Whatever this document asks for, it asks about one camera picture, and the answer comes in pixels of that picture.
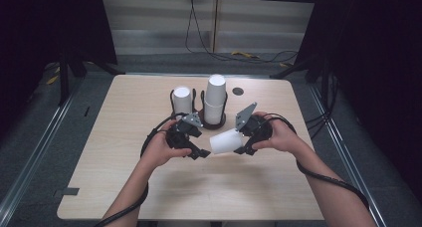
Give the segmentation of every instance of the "light wood tabletop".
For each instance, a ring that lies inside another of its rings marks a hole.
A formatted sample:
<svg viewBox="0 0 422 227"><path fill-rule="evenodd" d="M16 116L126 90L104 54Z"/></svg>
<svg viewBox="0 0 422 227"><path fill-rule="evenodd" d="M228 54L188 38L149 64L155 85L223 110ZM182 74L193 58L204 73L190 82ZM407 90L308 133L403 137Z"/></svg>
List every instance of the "light wood tabletop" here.
<svg viewBox="0 0 422 227"><path fill-rule="evenodd" d="M101 219L135 167L151 130L171 114L170 92L187 86L199 97L207 77L116 76L64 196L62 219ZM253 102L255 111L284 116L312 146L292 86L287 81L226 78L226 123L200 128L191 141L211 151L209 138L235 127L236 113ZM234 88L244 93L236 96ZM207 158L172 158L149 180L139 219L147 220L319 220L317 202L292 155L263 149L254 156L233 152Z"/></svg>

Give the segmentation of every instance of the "white object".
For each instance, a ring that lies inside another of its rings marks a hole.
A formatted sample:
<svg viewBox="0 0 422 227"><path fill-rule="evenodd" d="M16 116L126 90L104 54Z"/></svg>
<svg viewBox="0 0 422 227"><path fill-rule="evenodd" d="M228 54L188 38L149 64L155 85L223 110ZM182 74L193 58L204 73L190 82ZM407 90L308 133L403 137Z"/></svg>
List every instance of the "white object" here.
<svg viewBox="0 0 422 227"><path fill-rule="evenodd" d="M224 105L226 100L226 79L222 75L212 75L208 79L205 102L214 107Z"/></svg>
<svg viewBox="0 0 422 227"><path fill-rule="evenodd" d="M173 92L174 112L176 114L192 113L192 97L189 88L186 86L179 86Z"/></svg>
<svg viewBox="0 0 422 227"><path fill-rule="evenodd" d="M221 121L224 105L211 106L204 102L204 119L208 124L218 124Z"/></svg>
<svg viewBox="0 0 422 227"><path fill-rule="evenodd" d="M210 137L214 154L233 151L243 145L242 136L235 128Z"/></svg>

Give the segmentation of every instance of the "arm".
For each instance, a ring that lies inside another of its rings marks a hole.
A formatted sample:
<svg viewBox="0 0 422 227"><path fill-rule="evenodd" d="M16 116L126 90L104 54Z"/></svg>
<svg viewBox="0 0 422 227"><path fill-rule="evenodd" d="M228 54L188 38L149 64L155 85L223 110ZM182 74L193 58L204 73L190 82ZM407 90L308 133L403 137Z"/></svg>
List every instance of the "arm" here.
<svg viewBox="0 0 422 227"><path fill-rule="evenodd" d="M176 121L169 121L162 129L168 130ZM146 183L155 168L165 164L172 157L181 157L190 154L190 149L172 149L165 140L165 132L160 131L151 140L142 158L137 163L132 174L121 189L115 201L112 203L103 219L125 209L133 204L143 193ZM111 222L107 226L136 226L139 208L127 215Z"/></svg>
<svg viewBox="0 0 422 227"><path fill-rule="evenodd" d="M273 135L269 140L255 143L254 149L272 147L291 153L306 169L338 180L317 154L280 120L272 120ZM353 192L307 176L320 211L328 226L376 226L369 212Z"/></svg>

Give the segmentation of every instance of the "black curtain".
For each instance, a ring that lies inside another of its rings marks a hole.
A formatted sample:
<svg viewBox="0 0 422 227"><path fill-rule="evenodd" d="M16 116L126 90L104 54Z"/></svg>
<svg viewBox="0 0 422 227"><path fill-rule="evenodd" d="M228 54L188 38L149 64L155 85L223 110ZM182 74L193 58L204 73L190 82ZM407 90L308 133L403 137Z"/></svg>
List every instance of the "black curtain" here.
<svg viewBox="0 0 422 227"><path fill-rule="evenodd" d="M356 0L332 68L362 124L422 202L421 0Z"/></svg>
<svg viewBox="0 0 422 227"><path fill-rule="evenodd" d="M0 23L1 135L64 50L116 64L103 0L0 0Z"/></svg>

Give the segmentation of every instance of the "electrical cable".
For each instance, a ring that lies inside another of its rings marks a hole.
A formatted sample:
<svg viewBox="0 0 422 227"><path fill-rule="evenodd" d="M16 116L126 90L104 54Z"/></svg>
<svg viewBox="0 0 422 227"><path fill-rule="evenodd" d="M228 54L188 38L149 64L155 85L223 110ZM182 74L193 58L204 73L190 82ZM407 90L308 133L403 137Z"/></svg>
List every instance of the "electrical cable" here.
<svg viewBox="0 0 422 227"><path fill-rule="evenodd" d="M260 124L260 126L263 126L265 123L267 123L271 120L278 119L278 120L284 122L294 133L296 133L295 127L286 118L284 118L282 115L277 114L277 113L266 113L266 114L264 114L264 116L266 116L266 115L275 115L276 117L272 116L272 117L266 119L263 123Z"/></svg>
<svg viewBox="0 0 422 227"><path fill-rule="evenodd" d="M366 207L366 209L369 210L369 203L368 203L368 200L366 199L366 196L364 194L362 194L362 192L360 192L360 190L358 190L356 187L348 184L345 181L338 180L338 179L335 179L335 178L332 178L332 177L329 177L329 176L314 173L314 172L304 168L298 161L296 161L296 164L298 166L299 171L301 173L305 174L305 175L311 176L311 177L316 178L318 180L329 182L331 184L337 185L339 187L345 188L345 189L355 193L357 195L357 197L359 197L359 199L362 201L362 203Z"/></svg>
<svg viewBox="0 0 422 227"><path fill-rule="evenodd" d="M262 60L262 59L256 59L256 60L247 60L247 59L236 59L236 58L232 58L232 57L227 57L224 55L219 55L219 54L215 54L215 53L211 53L208 51L208 49L205 47L204 41L202 40L202 35L201 35L201 31L199 29L199 24L198 24L198 19L196 18L196 12L195 12L195 7L193 4L193 0L190 0L191 2L191 10L190 10L190 15L189 15L189 23L188 23L188 27L187 27L187 31L186 31L186 37L185 37L185 47L186 49L193 54L203 54L206 53L208 54L210 57L219 60L219 61L239 61L239 62L245 62L245 63L250 63L250 64L266 64L266 63L281 63L281 62L285 62L288 60L291 60L292 58L294 58L298 52L297 51L282 51L279 52L278 54L276 54L275 57L273 57L273 59L271 60ZM191 25L191 21L192 21L192 15L194 17L195 20L195 24L196 24L196 29L198 32L198 36L199 36L199 40L201 41L201 45L202 48L205 50L205 52L194 52L192 50L189 49L188 45L187 45L187 41L189 38L189 31L190 31L190 25ZM290 57L283 59L283 60L278 60L276 61L277 57L279 57L281 54L284 53L293 53Z"/></svg>
<svg viewBox="0 0 422 227"><path fill-rule="evenodd" d="M319 125L319 128L311 136L311 139L314 139L319 134L319 132L326 125L326 123L329 121L330 116L332 115L334 105L335 105L335 101L336 101L336 97L337 97L337 93L338 93L338 80L336 80L334 78L334 74L331 74L331 85L330 85L330 87L331 87L332 98L331 98L331 104L329 105L327 110L323 114L319 115L318 117L315 117L311 120L306 121L306 123L311 123L311 122L316 121L316 120L318 120L322 117L322 119L320 121L318 121L316 124L312 125L311 127L308 127L308 130L311 130L311 129L313 129L313 128L315 128Z"/></svg>
<svg viewBox="0 0 422 227"><path fill-rule="evenodd" d="M156 128L154 128L151 133L146 137L145 142L142 145L142 149L140 152L140 157L143 156L143 153L145 152L146 148L149 145L149 142L152 140L152 138L159 133L160 131L167 131L167 130L158 130L162 125L164 125L166 122L168 122L169 120L177 117L178 115L182 115L185 116L187 115L186 113L176 113L173 114L171 116L169 116L168 118L166 118L164 121L162 121ZM135 210L137 207L139 207L146 199L146 196L148 195L148 190L149 190L149 184L148 182L146 182L146 186L145 189L142 192L142 195L130 206L126 207L125 209L111 215L110 217L102 220L101 222L99 222L98 224L95 225L95 227L101 227L101 226L106 226L107 224L123 217L124 215L130 213L131 211Z"/></svg>

